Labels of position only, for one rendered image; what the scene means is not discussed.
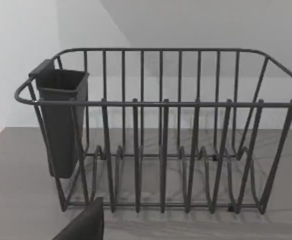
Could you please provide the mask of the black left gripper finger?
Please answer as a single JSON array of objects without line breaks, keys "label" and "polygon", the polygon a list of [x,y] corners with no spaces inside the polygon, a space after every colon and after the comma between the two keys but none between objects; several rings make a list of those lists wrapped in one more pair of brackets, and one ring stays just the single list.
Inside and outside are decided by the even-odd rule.
[{"label": "black left gripper finger", "polygon": [[97,197],[52,240],[103,240],[103,198]]}]

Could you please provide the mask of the dark grey cutlery holder cup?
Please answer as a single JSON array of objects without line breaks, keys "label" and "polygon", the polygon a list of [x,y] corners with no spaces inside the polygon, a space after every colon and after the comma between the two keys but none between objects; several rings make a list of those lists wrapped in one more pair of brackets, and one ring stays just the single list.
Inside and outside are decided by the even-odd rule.
[{"label": "dark grey cutlery holder cup", "polygon": [[[53,61],[45,59],[29,73],[35,77],[39,99],[44,101],[85,101],[89,73],[79,70],[56,69]],[[77,152],[71,107],[44,105],[43,121],[48,132],[51,155],[58,178],[72,176]]]}]

